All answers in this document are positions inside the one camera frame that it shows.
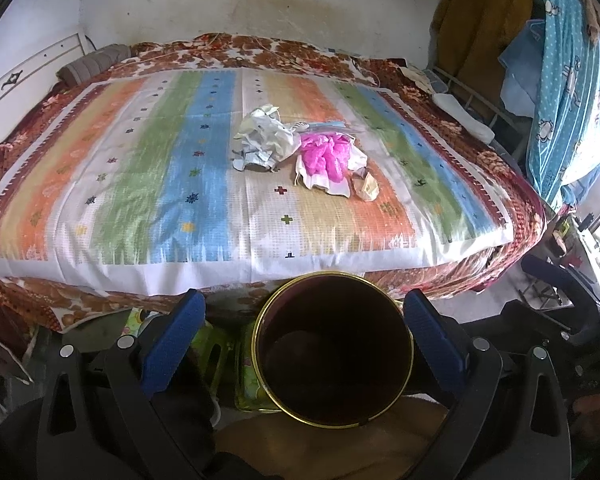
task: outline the white towel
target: white towel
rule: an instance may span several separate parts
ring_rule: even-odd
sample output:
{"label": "white towel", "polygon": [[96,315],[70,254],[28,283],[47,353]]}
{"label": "white towel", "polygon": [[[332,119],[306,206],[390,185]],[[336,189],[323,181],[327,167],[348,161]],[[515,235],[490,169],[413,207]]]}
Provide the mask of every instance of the white towel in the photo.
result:
{"label": "white towel", "polygon": [[490,144],[493,141],[495,134],[490,127],[471,117],[451,94],[433,94],[432,98],[435,104],[462,124],[472,137],[481,140],[485,144]]}

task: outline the hanging brown jacket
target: hanging brown jacket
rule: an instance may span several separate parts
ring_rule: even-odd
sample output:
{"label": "hanging brown jacket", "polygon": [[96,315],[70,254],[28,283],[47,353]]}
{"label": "hanging brown jacket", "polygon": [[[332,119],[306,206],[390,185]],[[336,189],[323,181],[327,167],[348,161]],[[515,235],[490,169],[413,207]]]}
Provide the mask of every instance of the hanging brown jacket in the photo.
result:
{"label": "hanging brown jacket", "polygon": [[[533,0],[441,0],[431,25],[438,33],[436,65],[500,106],[505,70],[498,56],[531,19],[532,6]],[[452,91],[468,97],[458,87]],[[472,107],[493,116],[480,103]]]}

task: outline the blue gripper pad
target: blue gripper pad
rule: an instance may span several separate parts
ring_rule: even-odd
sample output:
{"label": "blue gripper pad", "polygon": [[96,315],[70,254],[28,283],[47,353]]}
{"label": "blue gripper pad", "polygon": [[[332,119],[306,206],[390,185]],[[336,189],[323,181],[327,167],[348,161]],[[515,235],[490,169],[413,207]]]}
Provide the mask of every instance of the blue gripper pad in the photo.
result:
{"label": "blue gripper pad", "polygon": [[162,336],[142,361],[140,387],[148,399],[167,389],[192,339],[204,325],[204,296],[190,289],[169,318]]}
{"label": "blue gripper pad", "polygon": [[466,365],[440,325],[437,311],[419,289],[407,293],[402,311],[404,322],[440,388],[459,399],[464,390]]}

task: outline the silver bolt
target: silver bolt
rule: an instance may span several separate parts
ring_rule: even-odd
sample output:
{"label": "silver bolt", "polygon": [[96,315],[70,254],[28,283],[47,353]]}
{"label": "silver bolt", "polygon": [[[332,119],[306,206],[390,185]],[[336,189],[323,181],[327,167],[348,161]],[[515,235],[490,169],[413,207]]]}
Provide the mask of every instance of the silver bolt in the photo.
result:
{"label": "silver bolt", "polygon": [[474,339],[474,348],[486,352],[489,349],[489,342],[483,337],[477,337]]}
{"label": "silver bolt", "polygon": [[136,341],[136,338],[132,335],[123,335],[120,339],[118,339],[118,348],[130,348],[133,343]]}
{"label": "silver bolt", "polygon": [[534,355],[538,358],[538,359],[546,359],[546,357],[549,355],[546,350],[540,346],[536,346],[534,348]]}
{"label": "silver bolt", "polygon": [[72,345],[64,345],[60,349],[60,357],[69,357],[72,353],[74,353],[74,347]]}

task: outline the gold rim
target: gold rim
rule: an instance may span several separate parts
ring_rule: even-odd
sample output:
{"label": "gold rim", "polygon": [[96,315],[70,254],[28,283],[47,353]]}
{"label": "gold rim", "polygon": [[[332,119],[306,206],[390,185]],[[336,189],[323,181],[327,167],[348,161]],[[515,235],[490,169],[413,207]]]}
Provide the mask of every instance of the gold rim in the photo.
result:
{"label": "gold rim", "polygon": [[[274,302],[274,300],[280,294],[282,294],[285,290],[287,290],[290,286],[295,285],[296,283],[298,283],[298,282],[300,282],[302,280],[305,280],[305,279],[310,278],[312,276],[328,276],[328,275],[332,275],[332,276],[345,276],[347,278],[353,278],[354,280],[358,280],[359,282],[365,283],[366,285],[369,285],[369,286],[373,287],[376,291],[380,292],[380,294],[382,294],[385,298],[387,298],[388,301],[391,302],[391,304],[398,311],[398,314],[400,314],[400,317],[404,319],[403,314],[400,312],[400,309],[395,304],[395,301],[392,300],[389,297],[389,295],[384,290],[382,290],[380,287],[378,287],[374,283],[371,283],[369,280],[365,280],[364,278],[360,278],[359,276],[356,276],[355,274],[349,274],[348,272],[341,272],[340,270],[318,270],[317,272],[311,272],[309,274],[303,274],[302,276],[298,276],[297,278],[292,279],[290,282],[285,283],[276,292],[274,292],[273,296],[271,296],[267,300],[267,303],[264,304],[264,307],[262,308],[262,310],[258,314],[258,317],[256,318],[256,324],[255,324],[255,327],[253,329],[253,335],[251,336],[251,363],[253,364],[253,368],[254,368],[254,370],[256,372],[256,377],[258,378],[258,382],[264,388],[264,391],[267,393],[267,395],[269,397],[271,397],[271,400],[273,400],[273,402],[276,404],[276,406],[279,407],[280,410],[282,410],[283,412],[285,412],[287,415],[292,416],[295,420],[298,420],[299,422],[303,422],[304,424],[308,424],[309,426],[313,426],[314,428],[324,428],[325,430],[346,430],[347,428],[356,428],[356,427],[358,427],[360,425],[360,423],[357,422],[355,424],[346,424],[344,426],[327,426],[325,424],[318,424],[317,422],[312,422],[310,420],[306,420],[306,419],[302,418],[301,416],[296,415],[291,410],[289,410],[282,403],[282,401],[276,396],[276,394],[274,394],[271,391],[271,389],[269,388],[269,385],[267,384],[267,382],[264,380],[264,377],[260,373],[260,366],[258,365],[258,359],[256,358],[256,341],[258,339],[258,334],[260,333],[260,325],[262,323],[262,319],[264,318],[264,315],[267,313],[267,310],[269,309],[269,307],[271,306],[271,304]],[[404,327],[407,329],[407,334],[409,334],[409,343],[410,343],[410,347],[411,347],[411,360],[409,362],[409,371],[407,372],[407,377],[405,378],[404,384],[402,385],[402,388],[400,388],[400,392],[395,397],[395,399],[392,400],[389,403],[389,405],[384,410],[382,410],[380,413],[377,413],[374,416],[370,416],[367,419],[367,421],[374,420],[375,418],[378,418],[380,415],[382,415],[384,412],[386,412],[386,410],[388,410],[390,407],[392,407],[397,402],[397,400],[400,399],[400,397],[402,396],[402,392],[404,391],[407,383],[409,382],[409,379],[411,378],[411,372],[413,371],[413,357],[414,357],[414,353],[415,353],[415,348],[414,348],[414,345],[413,345],[413,334],[411,333],[411,330],[409,329],[409,327],[406,324],[404,325]]]}

